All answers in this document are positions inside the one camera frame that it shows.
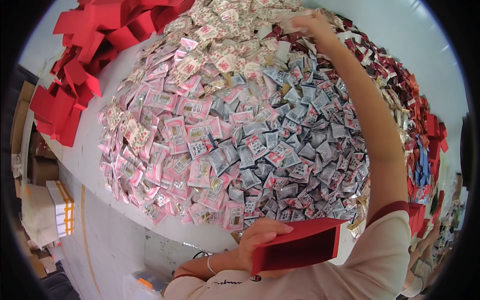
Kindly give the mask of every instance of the stack of boxes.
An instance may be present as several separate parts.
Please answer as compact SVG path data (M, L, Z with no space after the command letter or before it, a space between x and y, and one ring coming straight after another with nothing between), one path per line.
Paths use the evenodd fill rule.
M30 104L37 130L60 144L73 146L80 114L94 95L101 97L97 75L117 53L163 32L187 11L193 0L78 0L62 12L53 34L66 47L50 73L48 89L39 86Z

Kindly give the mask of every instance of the white table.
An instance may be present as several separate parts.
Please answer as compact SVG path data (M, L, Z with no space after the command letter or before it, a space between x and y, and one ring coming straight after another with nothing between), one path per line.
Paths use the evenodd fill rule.
M188 243L206 251L222 252L225 249L237 248L233 237L219 226L210 224L183 225L180 217L167 216L160 224L154 225L147 216L132 204L117 202L110 191L105 189L103 172L98 168L102 150L98 148L102 127L97 121L98 111L112 99L117 84L132 70L132 65L137 61L136 51L150 45L157 37L152 36L138 45L122 51L115 60L106 66L99 75L100 89L103 97L94 97L88 103L88 108L82 112L78 125L75 142L72 148L64 147L49 136L43 137L58 160L91 192L99 199L111 205L134 222L152 230L171 240ZM52 82L51 76L39 80L39 84L48 87ZM353 248L350 232L342 224L340 233L339 256L334 263L342 264Z

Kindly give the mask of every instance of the person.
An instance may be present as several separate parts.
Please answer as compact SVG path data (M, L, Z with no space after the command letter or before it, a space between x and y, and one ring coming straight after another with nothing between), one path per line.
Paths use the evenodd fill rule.
M251 277L256 244L293 228L260 218L246 229L239 247L183 263L165 299L395 299L409 261L407 174L397 125L373 80L339 42L320 13L292 22L308 30L344 80L355 105L370 157L371 195L367 227L343 265L323 262Z
M410 253L407 277L403 283L404 290L401 292L405 297L417 296L432 282L432 245L440 235L440 224L437 219L427 237L419 241L415 250Z

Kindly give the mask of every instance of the white t-shirt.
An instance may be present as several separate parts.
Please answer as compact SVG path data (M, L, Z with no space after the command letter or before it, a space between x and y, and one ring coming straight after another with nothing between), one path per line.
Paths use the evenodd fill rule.
M365 229L343 265L329 262L296 269L281 278L251 277L225 270L207 282L175 278L164 298L169 300L299 300L387 299L401 292L407 275L410 243L408 213L393 211Z

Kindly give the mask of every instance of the wrapped candy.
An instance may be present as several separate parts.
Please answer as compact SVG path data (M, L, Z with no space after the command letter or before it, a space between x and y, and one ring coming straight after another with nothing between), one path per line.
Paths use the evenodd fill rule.
M366 144L330 59L291 25L312 15L300 9L299 0L196 0L140 52L119 100L97 115L100 168L117 201L159 226L168 215L235 232L260 217L333 217L354 218L358 231ZM351 21L319 11L376 82L413 152L426 140L415 78L350 31Z

